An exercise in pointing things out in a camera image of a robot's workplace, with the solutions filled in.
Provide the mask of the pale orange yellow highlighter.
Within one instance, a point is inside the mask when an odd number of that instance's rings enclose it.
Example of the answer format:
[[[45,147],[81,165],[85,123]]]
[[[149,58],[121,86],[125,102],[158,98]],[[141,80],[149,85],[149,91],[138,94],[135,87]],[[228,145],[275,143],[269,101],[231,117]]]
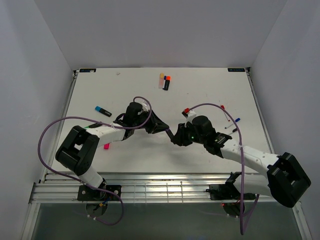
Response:
[[[159,89],[162,89],[164,87],[164,82],[165,82],[165,79],[164,79],[165,75],[164,73],[160,73],[159,75],[159,82],[158,82],[158,88]]]

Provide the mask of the green black highlighter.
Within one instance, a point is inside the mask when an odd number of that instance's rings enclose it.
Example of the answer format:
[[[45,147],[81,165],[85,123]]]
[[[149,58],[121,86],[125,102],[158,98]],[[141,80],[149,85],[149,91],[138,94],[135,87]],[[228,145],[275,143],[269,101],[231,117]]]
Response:
[[[94,129],[94,128],[98,128],[101,126],[102,126],[102,124],[100,124],[100,123],[93,123],[91,125],[86,126],[85,129]]]

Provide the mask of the purple black highlighter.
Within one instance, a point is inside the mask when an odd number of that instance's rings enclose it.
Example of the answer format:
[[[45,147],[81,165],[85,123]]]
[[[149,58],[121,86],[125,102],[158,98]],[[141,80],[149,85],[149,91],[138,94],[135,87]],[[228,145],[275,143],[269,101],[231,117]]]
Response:
[[[165,130],[165,132],[167,133],[167,135],[171,138],[173,136],[172,131],[168,128]]]

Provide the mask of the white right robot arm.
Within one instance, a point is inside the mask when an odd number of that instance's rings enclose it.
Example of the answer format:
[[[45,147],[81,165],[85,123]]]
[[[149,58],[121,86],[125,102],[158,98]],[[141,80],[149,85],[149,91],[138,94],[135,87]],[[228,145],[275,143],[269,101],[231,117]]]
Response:
[[[262,152],[240,144],[230,135],[217,132],[210,120],[203,115],[180,123],[171,142],[180,147],[201,144],[212,155],[225,160],[244,163],[258,175],[245,176],[234,172],[224,184],[209,189],[215,200],[252,200],[256,195],[273,197],[278,203],[293,208],[311,186],[311,180],[293,154],[282,155]]]

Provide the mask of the aluminium table frame rail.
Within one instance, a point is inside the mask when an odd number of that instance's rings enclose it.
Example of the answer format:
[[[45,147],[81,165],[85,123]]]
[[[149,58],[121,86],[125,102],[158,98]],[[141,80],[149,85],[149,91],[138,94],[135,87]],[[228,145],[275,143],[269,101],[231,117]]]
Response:
[[[226,182],[226,173],[102,173],[109,185],[120,185],[125,204],[209,203],[210,185]],[[49,173],[41,183],[33,185],[29,203],[77,203],[80,183]]]

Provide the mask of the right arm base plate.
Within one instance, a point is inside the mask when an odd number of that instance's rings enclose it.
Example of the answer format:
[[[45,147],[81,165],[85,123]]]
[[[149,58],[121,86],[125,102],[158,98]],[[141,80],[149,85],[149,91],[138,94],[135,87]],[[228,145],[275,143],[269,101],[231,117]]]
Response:
[[[205,190],[211,200],[240,200],[241,193],[234,187],[226,184],[210,184]]]

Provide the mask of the pink black highlighter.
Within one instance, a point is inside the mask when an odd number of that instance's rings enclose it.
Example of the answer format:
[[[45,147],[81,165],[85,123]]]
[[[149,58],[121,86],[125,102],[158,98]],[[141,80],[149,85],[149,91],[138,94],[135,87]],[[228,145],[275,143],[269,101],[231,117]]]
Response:
[[[108,150],[108,149],[110,148],[110,144],[109,144],[109,143],[105,144],[105,145],[103,146],[103,148],[104,148],[105,150]]]

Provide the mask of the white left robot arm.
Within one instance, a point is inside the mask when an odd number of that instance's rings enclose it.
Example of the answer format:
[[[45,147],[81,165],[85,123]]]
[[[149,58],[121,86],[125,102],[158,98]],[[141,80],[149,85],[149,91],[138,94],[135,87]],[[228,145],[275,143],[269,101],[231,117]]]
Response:
[[[106,195],[104,179],[92,166],[97,148],[131,137],[136,129],[144,129],[148,134],[157,134],[169,129],[152,111],[138,102],[131,102],[126,112],[119,115],[110,126],[94,128],[74,126],[55,154],[55,159],[79,180],[90,185],[88,193],[100,200]]]

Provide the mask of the red cap thin pen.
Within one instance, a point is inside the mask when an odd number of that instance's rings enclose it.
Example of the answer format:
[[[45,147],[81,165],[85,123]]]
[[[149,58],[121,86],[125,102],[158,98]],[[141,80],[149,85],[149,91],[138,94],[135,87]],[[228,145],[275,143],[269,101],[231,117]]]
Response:
[[[223,109],[223,113],[224,113],[224,116],[226,117],[226,120],[228,121],[228,122],[230,122],[230,118],[228,117],[228,115],[226,114],[226,112],[225,112],[225,106],[224,105],[220,105],[220,107]]]

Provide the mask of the orange black highlighter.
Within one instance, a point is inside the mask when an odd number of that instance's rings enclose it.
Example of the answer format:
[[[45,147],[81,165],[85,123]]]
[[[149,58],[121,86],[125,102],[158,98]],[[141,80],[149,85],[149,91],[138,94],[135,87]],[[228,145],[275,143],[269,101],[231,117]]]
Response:
[[[170,86],[170,82],[171,82],[171,76],[167,76],[167,81],[166,81],[166,83],[163,85],[163,90],[164,91],[168,91],[169,90],[169,86]]]

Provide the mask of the blue black highlighter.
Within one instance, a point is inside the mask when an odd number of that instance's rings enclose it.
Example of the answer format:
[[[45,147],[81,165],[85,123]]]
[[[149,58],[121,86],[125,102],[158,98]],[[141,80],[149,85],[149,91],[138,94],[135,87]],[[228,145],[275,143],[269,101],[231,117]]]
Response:
[[[99,113],[107,116],[107,117],[111,117],[111,116],[112,116],[112,113],[111,113],[111,112],[105,110],[104,108],[102,108],[102,107],[100,107],[100,106],[96,106],[96,107],[95,107],[95,110],[96,110],[97,112],[99,112]]]

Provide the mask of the blue cap pen right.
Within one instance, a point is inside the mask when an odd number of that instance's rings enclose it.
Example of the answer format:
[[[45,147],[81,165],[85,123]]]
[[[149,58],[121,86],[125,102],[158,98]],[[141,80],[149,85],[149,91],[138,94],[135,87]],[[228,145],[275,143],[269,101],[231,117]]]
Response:
[[[231,126],[234,126],[235,123],[239,122],[240,120],[241,120],[241,118],[238,117],[237,119],[234,120],[234,122],[232,122],[232,123],[230,123],[228,126],[224,127],[224,129],[228,129],[228,128],[230,128]]]

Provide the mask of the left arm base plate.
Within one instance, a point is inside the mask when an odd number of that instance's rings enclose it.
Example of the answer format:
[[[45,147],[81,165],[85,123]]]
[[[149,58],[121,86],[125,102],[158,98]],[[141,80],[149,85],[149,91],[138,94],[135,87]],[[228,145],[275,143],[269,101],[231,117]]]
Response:
[[[106,185],[105,189],[109,192],[121,196],[122,186],[121,185]],[[118,198],[111,194],[100,190],[92,189],[86,185],[81,185],[78,189],[77,200],[82,202],[92,201],[117,201]]]

